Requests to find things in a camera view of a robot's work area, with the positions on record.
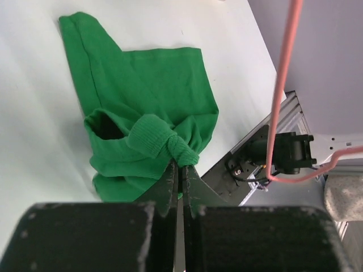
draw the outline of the white tabletop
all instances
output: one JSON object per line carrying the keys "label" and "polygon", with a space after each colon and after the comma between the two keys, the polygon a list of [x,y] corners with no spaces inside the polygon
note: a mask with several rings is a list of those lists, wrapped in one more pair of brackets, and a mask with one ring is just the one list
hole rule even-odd
{"label": "white tabletop", "polygon": [[[92,152],[57,22],[77,11],[96,17],[122,50],[202,49],[220,116],[200,175],[271,110],[276,72],[247,0],[3,0],[2,233],[36,201],[96,200]],[[6,239],[0,236],[0,248]]]}

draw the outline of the green towel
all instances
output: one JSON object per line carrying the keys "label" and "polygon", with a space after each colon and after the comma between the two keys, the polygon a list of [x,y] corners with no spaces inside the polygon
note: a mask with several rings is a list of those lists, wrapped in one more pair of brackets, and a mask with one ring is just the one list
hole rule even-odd
{"label": "green towel", "polygon": [[60,28],[102,200],[134,201],[171,159],[197,164],[218,117],[200,49],[123,52],[82,12]]}

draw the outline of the folded cloth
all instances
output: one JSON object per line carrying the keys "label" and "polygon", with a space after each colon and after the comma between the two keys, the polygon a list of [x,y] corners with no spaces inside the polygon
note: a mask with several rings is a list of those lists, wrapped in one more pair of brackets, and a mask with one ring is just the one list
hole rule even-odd
{"label": "folded cloth", "polygon": [[335,221],[363,220],[363,176],[329,175],[324,202]]}
{"label": "folded cloth", "polygon": [[171,159],[197,164],[218,117],[200,49],[123,52],[82,12],[60,29],[102,200],[134,201]]}

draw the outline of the pink tube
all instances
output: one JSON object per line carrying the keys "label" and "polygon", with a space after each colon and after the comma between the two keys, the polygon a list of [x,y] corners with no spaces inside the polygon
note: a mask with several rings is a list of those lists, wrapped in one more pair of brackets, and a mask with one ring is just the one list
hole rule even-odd
{"label": "pink tube", "polygon": [[266,157],[266,176],[269,180],[279,181],[279,182],[300,182],[305,181],[307,179],[311,179],[318,175],[321,175],[331,169],[333,169],[336,163],[339,160],[339,157],[343,155],[350,155],[355,153],[363,152],[363,146],[355,147],[355,148],[347,148],[343,150],[335,151],[331,157],[329,163],[325,164],[322,168],[314,171],[311,174],[308,174],[304,177],[300,178],[280,178],[277,176],[271,175],[271,166],[272,166],[272,154],[273,154],[273,145],[275,143],[275,135],[276,135],[276,128],[278,123],[278,114],[281,108],[281,99],[284,94],[284,87],[286,82],[286,77],[289,70],[289,64],[291,59],[291,54],[293,50],[293,45],[296,36],[296,30],[298,27],[299,17],[301,13],[303,0],[291,0],[290,8],[289,8],[289,16],[286,22],[284,39],[282,42],[281,53],[280,53],[280,62],[278,65],[277,70],[277,77],[275,83],[275,92],[273,94],[273,102],[272,102],[272,109],[271,109],[271,123],[268,130],[268,141],[267,141],[267,157]]}

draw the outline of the table surface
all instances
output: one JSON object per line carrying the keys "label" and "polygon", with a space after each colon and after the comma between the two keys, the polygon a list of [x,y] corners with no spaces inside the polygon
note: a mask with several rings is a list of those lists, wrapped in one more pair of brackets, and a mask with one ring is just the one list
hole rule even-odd
{"label": "table surface", "polygon": [[122,50],[202,49],[220,116],[202,176],[270,113],[276,71],[247,0],[5,0],[0,4],[0,248],[34,202],[96,201],[92,155],[58,18],[96,17]]}

